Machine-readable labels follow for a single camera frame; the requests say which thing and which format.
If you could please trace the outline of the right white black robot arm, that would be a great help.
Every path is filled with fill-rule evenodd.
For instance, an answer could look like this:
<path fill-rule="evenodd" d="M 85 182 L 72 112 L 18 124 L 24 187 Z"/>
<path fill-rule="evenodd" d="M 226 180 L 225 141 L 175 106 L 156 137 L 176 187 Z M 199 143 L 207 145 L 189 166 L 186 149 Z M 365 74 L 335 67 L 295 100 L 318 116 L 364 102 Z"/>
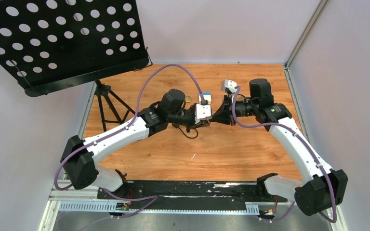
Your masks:
<path fill-rule="evenodd" d="M 256 127 L 264 127 L 279 141 L 302 178 L 301 181 L 292 180 L 277 173 L 261 176 L 256 180 L 257 197 L 262 201 L 273 196 L 282 197 L 294 202 L 307 216 L 320 214 L 335 223 L 337 206 L 343 201 L 348 176 L 342 169 L 334 170 L 315 151 L 287 107 L 274 101 L 267 79 L 253 79 L 249 88 L 250 96 L 238 100 L 241 87 L 232 80 L 224 80 L 221 89 L 226 95 L 211 121 L 247 128 L 238 118 L 254 116 L 258 122 Z"/>

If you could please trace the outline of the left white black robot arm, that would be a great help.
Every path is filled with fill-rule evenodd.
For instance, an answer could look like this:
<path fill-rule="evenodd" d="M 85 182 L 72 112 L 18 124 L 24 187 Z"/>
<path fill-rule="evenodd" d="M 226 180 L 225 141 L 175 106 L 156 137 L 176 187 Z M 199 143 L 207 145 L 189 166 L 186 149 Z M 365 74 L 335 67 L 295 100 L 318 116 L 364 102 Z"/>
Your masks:
<path fill-rule="evenodd" d="M 185 94 L 177 89 L 165 93 L 162 99 L 144 108 L 128 122 L 99 135 L 68 139 L 60 163 L 71 187 L 76 190 L 88 186 L 105 188 L 117 199 L 128 194 L 128 185 L 117 170 L 100 167 L 108 155 L 135 141 L 146 139 L 167 129 L 169 124 L 186 127 L 186 131 L 208 126 L 212 118 L 211 105 L 200 95 L 200 102 L 185 109 Z"/>

